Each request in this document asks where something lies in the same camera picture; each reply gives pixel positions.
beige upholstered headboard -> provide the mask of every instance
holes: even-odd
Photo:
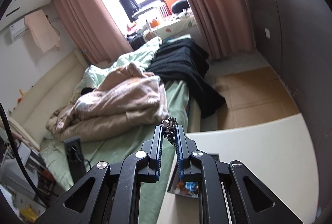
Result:
[[[25,136],[37,149],[48,131],[50,115],[67,105],[88,64],[78,49],[47,72],[24,96],[9,117],[12,129]]]

brown blanket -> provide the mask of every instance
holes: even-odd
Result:
[[[98,88],[81,96],[75,105],[56,110],[46,129],[60,141],[78,135],[82,142],[88,142],[167,117],[166,92],[160,77],[142,72],[131,62],[113,70]]]

air conditioner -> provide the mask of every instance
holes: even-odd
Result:
[[[17,22],[12,24],[9,28],[10,28],[12,43],[21,38],[23,33],[29,29],[24,23],[24,18],[18,20]]]

white table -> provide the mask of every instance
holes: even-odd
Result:
[[[315,220],[318,171],[312,141],[301,114],[250,127],[188,134],[199,150],[220,161],[240,160],[304,224]],[[166,193],[158,224],[199,223],[198,200]]]

pink curtain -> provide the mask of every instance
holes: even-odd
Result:
[[[68,33],[92,64],[133,51],[102,0],[52,0]]]
[[[252,50],[255,41],[245,0],[188,0],[213,59]]]

